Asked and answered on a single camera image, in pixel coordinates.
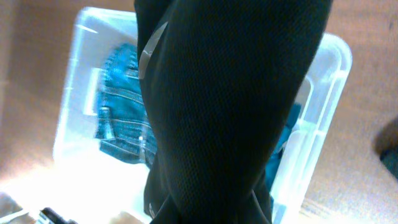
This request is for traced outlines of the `black cloth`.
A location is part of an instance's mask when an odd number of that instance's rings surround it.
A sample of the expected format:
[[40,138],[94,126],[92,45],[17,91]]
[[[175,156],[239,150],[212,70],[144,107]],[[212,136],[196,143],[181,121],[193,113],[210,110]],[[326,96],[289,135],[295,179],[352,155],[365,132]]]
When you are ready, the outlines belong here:
[[374,148],[383,166],[397,179],[397,117],[377,134]]

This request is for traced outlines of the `dark blue jeans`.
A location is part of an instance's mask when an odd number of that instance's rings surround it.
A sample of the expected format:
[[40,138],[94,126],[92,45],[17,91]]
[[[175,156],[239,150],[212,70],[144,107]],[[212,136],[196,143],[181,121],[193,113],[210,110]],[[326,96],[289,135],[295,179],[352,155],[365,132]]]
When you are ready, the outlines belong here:
[[100,151],[128,164],[152,167],[157,143],[142,99],[135,45],[123,43],[109,55],[96,99]]

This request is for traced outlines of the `blue taped shirt bundle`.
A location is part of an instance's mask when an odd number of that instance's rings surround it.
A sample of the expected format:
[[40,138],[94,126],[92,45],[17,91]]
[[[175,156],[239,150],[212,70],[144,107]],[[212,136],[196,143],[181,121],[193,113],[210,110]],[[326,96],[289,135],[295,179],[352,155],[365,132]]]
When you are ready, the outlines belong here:
[[287,143],[290,134],[299,118],[301,104],[294,104],[289,112],[285,126],[280,134],[279,140],[274,151],[266,165],[266,186],[270,190],[275,180],[280,161],[284,153],[285,143]]

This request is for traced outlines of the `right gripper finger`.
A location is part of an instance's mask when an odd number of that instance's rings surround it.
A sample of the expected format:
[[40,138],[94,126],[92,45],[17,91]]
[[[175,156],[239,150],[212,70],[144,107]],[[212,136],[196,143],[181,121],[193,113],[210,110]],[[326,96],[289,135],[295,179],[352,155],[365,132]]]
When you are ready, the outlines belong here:
[[74,220],[66,220],[51,208],[46,207],[40,211],[39,217],[37,218],[37,224],[78,224],[78,223]]

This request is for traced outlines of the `black taped clothing bundle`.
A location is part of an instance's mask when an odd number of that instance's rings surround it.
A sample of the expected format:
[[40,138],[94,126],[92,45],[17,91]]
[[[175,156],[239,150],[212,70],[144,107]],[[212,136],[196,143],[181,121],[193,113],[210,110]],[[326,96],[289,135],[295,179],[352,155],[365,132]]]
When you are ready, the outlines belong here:
[[136,0],[154,223],[270,223],[266,163],[331,1]]

